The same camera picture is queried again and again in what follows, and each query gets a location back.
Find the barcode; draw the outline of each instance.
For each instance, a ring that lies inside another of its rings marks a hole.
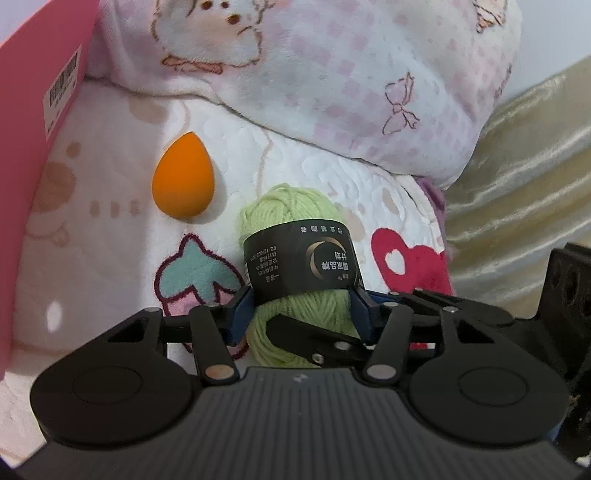
[[[70,60],[66,68],[62,71],[59,78],[51,87],[49,91],[49,106],[53,106],[56,101],[62,97],[64,92],[66,91],[67,81],[72,76],[72,73],[76,69],[76,63],[78,62],[78,52],[74,55],[74,58]]]

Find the purple fabric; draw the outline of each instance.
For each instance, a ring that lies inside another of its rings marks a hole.
[[[427,177],[414,177],[414,179],[429,199],[429,202],[431,202],[433,210],[435,210],[439,229],[441,230],[441,237],[443,238],[443,245],[445,246],[446,256],[449,258],[447,235],[445,234],[445,196],[443,195],[443,192],[433,185],[433,182]]]

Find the yarn ball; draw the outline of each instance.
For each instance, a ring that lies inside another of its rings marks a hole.
[[[337,208],[317,190],[277,185],[241,210],[238,217],[240,243],[270,226],[306,219],[343,222]],[[346,290],[315,291],[269,301],[255,308],[246,340],[255,359],[265,367],[315,367],[302,357],[274,346],[267,337],[267,321],[283,314],[333,332],[358,337],[349,307],[349,292]]]

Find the yarn label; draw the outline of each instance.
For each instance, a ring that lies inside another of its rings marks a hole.
[[[255,305],[290,295],[363,286],[347,227],[333,220],[274,225],[244,242]]]

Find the white plush fabric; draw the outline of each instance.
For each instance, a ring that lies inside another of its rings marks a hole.
[[[448,186],[520,34],[516,0],[102,0],[89,74]]]

